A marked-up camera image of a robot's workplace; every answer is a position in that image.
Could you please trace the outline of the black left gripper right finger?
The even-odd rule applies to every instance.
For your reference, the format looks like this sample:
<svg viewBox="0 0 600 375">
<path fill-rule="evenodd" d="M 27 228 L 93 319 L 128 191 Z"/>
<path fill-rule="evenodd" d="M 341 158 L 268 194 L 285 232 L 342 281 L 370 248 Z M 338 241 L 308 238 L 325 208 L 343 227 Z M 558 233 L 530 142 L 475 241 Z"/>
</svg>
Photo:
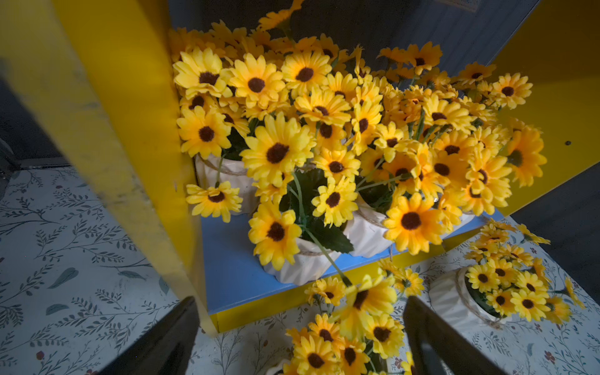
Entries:
<svg viewBox="0 0 600 375">
<path fill-rule="evenodd" d="M 418 374 L 505 373 L 419 298 L 408 298 L 403 320 Z"/>
</svg>

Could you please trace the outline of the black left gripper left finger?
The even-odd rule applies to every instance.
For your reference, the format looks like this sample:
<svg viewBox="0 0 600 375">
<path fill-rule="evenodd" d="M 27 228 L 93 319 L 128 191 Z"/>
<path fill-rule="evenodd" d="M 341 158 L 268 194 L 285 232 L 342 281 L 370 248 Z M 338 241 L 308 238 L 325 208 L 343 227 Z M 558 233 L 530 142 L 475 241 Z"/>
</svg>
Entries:
<svg viewBox="0 0 600 375">
<path fill-rule="evenodd" d="M 200 327 L 196 301 L 182 299 L 101 374 L 185 374 Z"/>
</svg>

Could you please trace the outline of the shelf pot four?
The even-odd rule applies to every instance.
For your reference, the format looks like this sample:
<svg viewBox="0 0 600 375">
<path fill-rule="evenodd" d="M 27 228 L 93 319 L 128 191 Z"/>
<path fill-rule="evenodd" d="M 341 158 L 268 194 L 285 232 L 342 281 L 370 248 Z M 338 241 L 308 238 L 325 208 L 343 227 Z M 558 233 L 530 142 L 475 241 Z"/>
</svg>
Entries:
<svg viewBox="0 0 600 375">
<path fill-rule="evenodd" d="M 420 275 L 390 259 L 377 273 L 348 286 L 338 277 L 319 279 L 308 288 L 307 302 L 319 313 L 307 327 L 289 328 L 290 359 L 269 374 L 386 374 L 388 361 L 400 355 L 406 328 L 395 305 L 423 294 Z"/>
</svg>

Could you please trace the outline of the shelf pot three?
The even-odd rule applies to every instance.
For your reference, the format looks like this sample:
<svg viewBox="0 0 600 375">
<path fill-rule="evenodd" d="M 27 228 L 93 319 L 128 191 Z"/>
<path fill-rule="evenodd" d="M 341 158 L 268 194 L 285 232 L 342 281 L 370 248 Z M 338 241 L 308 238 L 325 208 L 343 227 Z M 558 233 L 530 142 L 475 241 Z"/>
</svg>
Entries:
<svg viewBox="0 0 600 375">
<path fill-rule="evenodd" d="M 542 130 L 509 117 L 533 92 L 521 73 L 492 74 L 495 66 L 468 65 L 456 77 L 434 67 L 417 84 L 420 140 L 433 149 L 435 208 L 452 232 L 465 216 L 506 207 L 512 184 L 530 187 L 543 175 Z"/>
<path fill-rule="evenodd" d="M 556 325 L 570 321 L 571 307 L 584 309 L 574 283 L 565 279 L 556 287 L 543 260 L 526 245 L 548 245 L 525 225 L 492 220 L 470 244 L 466 258 L 472 265 L 443 274 L 429 290 L 439 317 L 457 331 L 477 326 L 500 329 L 516 317 L 527 322 L 548 320 Z"/>
</svg>

